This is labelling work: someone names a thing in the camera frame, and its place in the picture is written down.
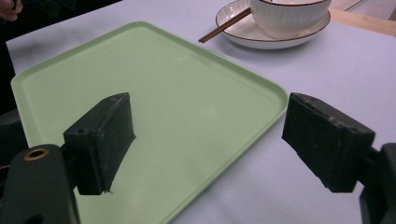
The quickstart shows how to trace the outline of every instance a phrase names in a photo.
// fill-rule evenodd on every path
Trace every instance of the tray rim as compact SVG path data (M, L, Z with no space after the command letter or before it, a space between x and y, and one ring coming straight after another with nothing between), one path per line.
M263 126L259 132L257 132L254 136L251 136L251 138L247 141L247 143L244 144L244 146L242 148L238 149L238 153L234 154L232 157L230 157L228 159L227 162L223 163L220 166L219 170L214 172L212 174L212 176L210 176L210 178L208 178L205 181L205 186L203 188L200 188L199 192L194 192L191 196L185 198L185 200L182 203L180 203L179 206L177 206L173 210L172 213L170 213L167 217L164 217L163 223L167 223L167 222L171 221L172 219L174 219L176 217L176 215L179 214L181 211L183 211L189 204L193 203L194 199L199 197L202 194L202 192L204 192L214 181L216 181L224 172L226 172L228 167L230 167L241 156L243 156L285 114L286 109L287 109L287 103L288 103L288 93L285 91L285 89L283 87L281 87L280 85L278 85L277 83L275 83L274 81L272 81L266 77L259 76L258 74L247 69L246 67L243 67L235 62L232 62L232 61L228 60L227 58L221 57L218 54L216 54L212 51L209 51L208 49L203 49L203 48L197 46L196 44L191 43L190 41L185 40L179 36L176 36L169 32L166 32L165 30L163 30L159 27L156 27L146 21L134 21L134 22L128 23L128 24L123 25L120 28L110 31L104 35L100 35L100 36L96 37L95 39L88 41L80 46L77 46L70 50L67 50L66 52L61 53L51 59L48 59L42 63L36 64L36 65L22 71L19 75L15 76L11 81L11 86L12 86L12 90L14 91L14 96L16 98L18 109L22 108L22 110L24 111L23 113L21 113L21 121L22 121L22 125L25 129L25 125L26 125L26 122L28 122L27 121L28 119L31 122L34 121L35 123L36 123L36 120L33 119L34 115L33 115L33 113L31 113L29 111L28 104L22 103L22 101L28 101L28 97L26 97L26 95L23 94L22 91L19 90L19 89L22 89L22 86L21 85L18 86L19 83L21 83L21 79L24 79L24 76L27 76L27 75L31 74L32 72L39 70L41 67L46 67L47 65L50 65L54 61L56 62L56 61L61 61L61 60L67 59L69 56L79 52L81 49L91 47L98 43L101 43L103 40L106 40L107 38L113 36L116 33L122 33L125 30L129 30L134 27L142 27L142 26L150 29L150 31L159 33L159 35L165 36L166 38L171 38L173 40L181 42L181 44L183 46L188 47L189 49L194 49L194 50L198 51L199 54L201 54L201 55L205 55L205 56L208 55L211 57L215 57L216 60L224 61L227 64L229 64L235 68L242 69L244 71L249 72L248 76L244 76L244 77L247 77L249 79L252 79L252 78L258 79L258 80L265 81L265 82L272 84L272 85L270 85L270 88L272 89L272 91L275 91L276 95L278 95L278 96L282 95L282 98L284 98L284 101L282 101L283 106L281 106L282 109L279 111L279 113L277 113L276 116L272 117L271 121L269 121L265 126ZM39 133L36 126L34 127L34 131L36 131L36 133ZM31 145L32 136L29 133L27 133L26 137L27 137L29 146L30 147L34 146L34 145ZM41 134L39 134L38 137L40 138L40 141L42 142Z

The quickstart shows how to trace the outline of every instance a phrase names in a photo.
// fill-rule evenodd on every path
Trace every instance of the light green plastic tray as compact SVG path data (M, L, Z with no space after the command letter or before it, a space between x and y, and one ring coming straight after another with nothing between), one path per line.
M111 193L78 197L84 224L166 223L283 114L275 83L145 22L134 22L12 80L29 146L107 96L131 95L136 139Z

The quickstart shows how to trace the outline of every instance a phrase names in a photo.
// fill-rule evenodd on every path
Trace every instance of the white tablecloth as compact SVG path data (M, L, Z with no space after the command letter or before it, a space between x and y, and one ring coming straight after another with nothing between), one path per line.
M248 49L218 35L226 0L124 0L7 42L16 73L132 21L148 21L268 77L288 92L315 96L376 132L374 147L396 141L396 40L331 22L307 44ZM332 194L281 139L284 119L182 212L175 223L361 223L359 196Z

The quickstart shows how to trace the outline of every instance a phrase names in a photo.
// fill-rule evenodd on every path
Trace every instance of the chopsticks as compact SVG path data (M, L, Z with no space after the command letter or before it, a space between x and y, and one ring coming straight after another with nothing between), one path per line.
M224 30L226 30L228 27L230 27L230 26L236 24L238 21L244 19L250 13L251 13L251 10L250 10L250 7L248 7L247 9L243 10L238 15L236 15L236 16L232 17L230 20L224 22L218 28L214 29L212 32L210 32L209 34L205 35L204 37L202 37L198 41L204 44L206 41L208 41L209 39L211 39L215 35L218 35L219 33L221 33Z

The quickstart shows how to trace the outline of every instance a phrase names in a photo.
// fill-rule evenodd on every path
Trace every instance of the white bowl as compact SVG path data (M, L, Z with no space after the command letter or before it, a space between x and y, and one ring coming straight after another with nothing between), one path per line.
M250 0L257 24L273 38L294 38L318 23L332 0Z
M221 26L224 22L250 7L249 0L237 0L223 7L216 16L216 24ZM226 29L224 36L238 45L254 49L286 49L301 45L312 40L326 28L331 20L329 11L323 18L309 29L301 32L298 36L289 39L278 39L268 36L262 28L253 20L251 15Z

